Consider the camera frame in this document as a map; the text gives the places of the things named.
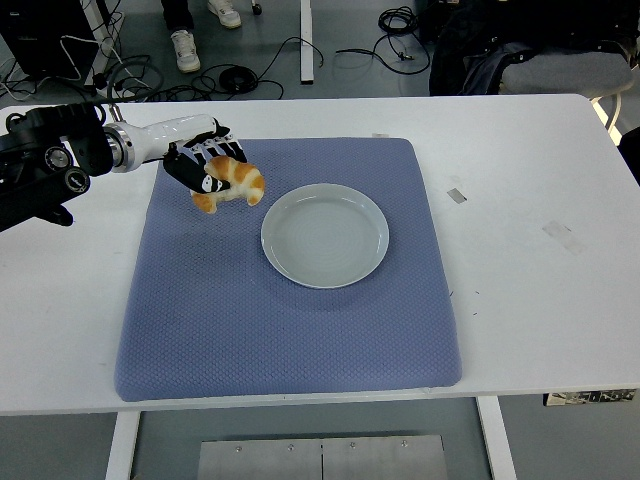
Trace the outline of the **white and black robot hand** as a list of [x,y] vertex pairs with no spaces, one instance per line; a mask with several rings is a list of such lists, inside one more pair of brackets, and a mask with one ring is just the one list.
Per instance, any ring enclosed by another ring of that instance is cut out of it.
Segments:
[[197,156],[192,147],[211,146],[211,157],[221,151],[232,158],[245,162],[246,156],[231,130],[209,115],[195,115],[155,123],[146,127],[125,128],[128,140],[127,160],[122,167],[135,170],[142,163],[161,159],[163,167],[174,179],[196,193],[217,193],[229,190],[231,184],[221,174],[205,171],[205,157]]

